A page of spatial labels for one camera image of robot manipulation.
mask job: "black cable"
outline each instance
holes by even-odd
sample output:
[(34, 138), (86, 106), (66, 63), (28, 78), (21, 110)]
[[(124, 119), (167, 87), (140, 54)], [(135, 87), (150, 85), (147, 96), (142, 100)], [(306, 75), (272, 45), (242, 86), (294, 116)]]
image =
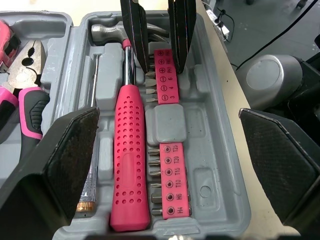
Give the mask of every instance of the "black cable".
[(230, 62), (230, 64), (231, 64), (232, 66), (236, 67), (236, 68), (238, 67), (237, 65), (233, 64), (232, 62)]
[(227, 17), (229, 17), (231, 20), (232, 20), (232, 23), (233, 23), (233, 26), (232, 26), (232, 33), (231, 33), (231, 36), (230, 36), (230, 40), (229, 40), (229, 43), (231, 43), (232, 41), (232, 38), (234, 37), (234, 32), (235, 32), (235, 20), (228, 14), (224, 14), (226, 15)]
[(245, 61), (243, 61), (236, 70), (238, 70), (239, 68), (241, 68), (241, 66), (243, 64), (245, 64), (246, 62), (248, 62), (250, 59), (254, 58), (257, 54), (259, 54), (262, 50), (264, 50), (266, 47), (270, 46), (274, 41), (276, 41), (277, 39), (281, 38), (284, 34), (286, 34), (294, 25), (297, 24), (297, 22), (299, 22), (308, 12), (309, 10), (317, 3), (318, 0), (314, 0), (312, 3), (310, 3), (310, 5), (306, 8), (306, 10), (301, 13), (301, 15), (290, 25), (288, 26), (283, 32), (281, 32), (278, 36), (276, 36), (274, 39), (272, 39), (271, 41), (269, 41), (266, 45), (264, 45), (262, 48), (260, 48), (255, 54), (253, 54), (251, 57), (247, 58)]
[[(212, 9), (212, 7), (211, 7), (208, 3), (204, 2), (204, 1), (202, 1), (202, 3), (203, 3), (204, 5), (206, 5), (206, 7), (209, 8), (212, 12), (214, 12), (214, 10)], [(234, 21), (234, 19), (233, 19), (230, 15), (226, 14), (226, 10), (224, 10), (224, 9), (220, 10), (218, 7), (217, 7), (217, 9), (220, 11), (220, 14), (219, 14), (219, 16), (217, 17), (217, 19), (216, 19), (215, 21), (217, 21), (216, 23), (218, 23), (218, 22), (221, 23), (221, 24), (219, 23), (220, 25), (218, 24), (217, 27), (220, 28), (224, 40), (226, 40), (228, 43), (231, 43), (232, 38), (234, 37), (234, 32), (235, 32), (235, 21)], [(222, 16), (223, 16), (223, 15), (226, 15), (227, 17), (229, 17), (229, 18), (232, 20), (232, 22), (233, 22), (232, 33), (231, 33), (230, 40), (227, 39), (225, 33), (222, 31), (222, 27), (224, 26), (224, 23), (222, 22)]]
[(232, 20), (233, 26), (232, 26), (232, 33), (231, 33), (231, 36), (230, 36), (230, 40), (227, 40), (224, 32), (222, 31), (222, 28), (220, 27), (221, 32), (222, 32), (222, 35), (223, 35), (223, 38), (224, 38), (228, 43), (231, 43), (232, 38), (234, 37), (234, 32), (235, 32), (235, 20), (234, 20), (230, 15), (226, 14), (226, 11), (225, 11), (224, 9), (221, 10), (221, 9), (218, 8), (218, 7), (217, 7), (216, 9), (218, 9), (221, 13), (222, 13), (222, 11), (224, 11), (224, 13), (223, 13), (223, 14), (221, 15), (221, 17), (220, 17), (220, 21), (221, 21), (221, 22), (222, 22), (222, 16), (223, 16), (223, 15), (226, 15), (228, 18), (230, 18), (230, 19)]

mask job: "gray plastic case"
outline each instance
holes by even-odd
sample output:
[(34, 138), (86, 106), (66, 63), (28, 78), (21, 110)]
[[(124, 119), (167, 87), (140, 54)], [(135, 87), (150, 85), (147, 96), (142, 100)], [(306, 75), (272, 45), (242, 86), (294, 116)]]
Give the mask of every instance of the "gray plastic case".
[[(185, 70), (178, 76), (180, 106), (183, 112), (175, 118), (185, 122), (181, 134), (170, 135), (170, 124), (164, 136), (156, 134), (164, 125), (149, 121), (151, 115), (174, 111), (159, 111), (156, 103), (146, 103), (145, 75), (136, 62), (136, 84), (140, 88), (146, 117), (146, 148), (155, 147), (157, 141), (183, 142), (185, 165), (187, 167), (188, 190), (190, 191), (192, 215), (185, 218), (163, 220), (161, 216), (150, 215), (151, 221), (144, 231), (115, 233), (109, 227), (109, 212), (113, 198), (113, 137), (114, 114), (117, 95), (122, 86), (124, 53), (120, 43), (95, 46), (91, 39), (91, 25), (113, 26), (121, 20), (119, 12), (96, 12), (86, 15), (79, 27), (72, 27), (69, 16), (50, 12), (3, 12), (4, 19), (21, 38), (41, 39), (46, 49), (41, 82), (50, 91), (50, 103), (42, 117), (42, 131), (45, 134), (52, 122), (69, 112), (89, 106), (94, 75), (94, 59), (99, 56), (96, 103), (100, 108), (99, 128), (93, 158), (98, 161), (97, 208), (92, 217), (74, 218), (70, 226), (59, 229), (54, 240), (80, 240), (89, 234), (153, 235), (168, 239), (173, 235), (189, 235), (204, 239), (206, 235), (239, 236), (248, 227), (251, 210), (242, 176), (242, 171), (231, 131), (221, 84), (218, 79), (214, 57), (210, 49), (204, 21), (197, 15), (190, 53)], [(164, 11), (147, 11), (147, 21), (169, 30), (169, 16)], [(149, 44), (149, 53), (154, 49), (169, 48), (165, 42)], [(0, 132), (0, 184), (4, 182), (18, 162), (20, 152), (20, 126), (18, 115), (10, 119), (13, 131)], [(146, 154), (146, 161), (154, 159)], [(147, 192), (150, 211), (160, 208), (151, 202), (158, 188), (160, 177), (151, 177), (146, 167)]]

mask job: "table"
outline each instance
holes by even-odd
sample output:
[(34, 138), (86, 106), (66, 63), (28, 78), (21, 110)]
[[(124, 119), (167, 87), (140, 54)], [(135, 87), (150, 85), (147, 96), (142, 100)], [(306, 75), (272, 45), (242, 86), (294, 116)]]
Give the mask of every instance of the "table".
[[(145, 10), (166, 10), (168, 8), (167, 0), (140, 0), (139, 3)], [(275, 238), (278, 235), (298, 234), (292, 227), (282, 226), (258, 181), (251, 163), (241, 121), (238, 117), (239, 109), (249, 108), (249, 104), (201, 0), (196, 0), (196, 3), (197, 12), (202, 15), (209, 36), (210, 46), (221, 82), (225, 106), (250, 202), (251, 222), (244, 235), (259, 235), (265, 238)], [(101, 10), (120, 11), (121, 6), (120, 1), (114, 0), (11, 0), (7, 4), (3, 4), (1, 10), (47, 10), (64, 12), (69, 14), (73, 20), (73, 24), (78, 26), (82, 18), (88, 13), (99, 12)]]

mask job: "dotted grip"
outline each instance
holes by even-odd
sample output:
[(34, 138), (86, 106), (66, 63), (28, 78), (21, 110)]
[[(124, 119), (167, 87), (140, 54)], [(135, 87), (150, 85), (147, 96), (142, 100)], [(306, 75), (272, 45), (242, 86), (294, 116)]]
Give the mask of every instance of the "dotted grip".
[(138, 87), (121, 87), (114, 125), (114, 191), (110, 225), (117, 232), (144, 230), (150, 222), (150, 215), (144, 107)]

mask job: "pink pliers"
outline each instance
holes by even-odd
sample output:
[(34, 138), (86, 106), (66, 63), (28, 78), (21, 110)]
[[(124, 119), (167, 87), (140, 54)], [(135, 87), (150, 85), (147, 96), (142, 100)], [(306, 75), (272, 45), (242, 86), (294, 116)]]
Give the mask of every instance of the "pink pliers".
[(46, 62), (40, 40), (29, 41), (8, 69), (8, 79), (0, 86), (0, 130), (19, 105), (21, 126), (20, 159), (42, 139), (42, 112), (50, 98), (40, 86)]

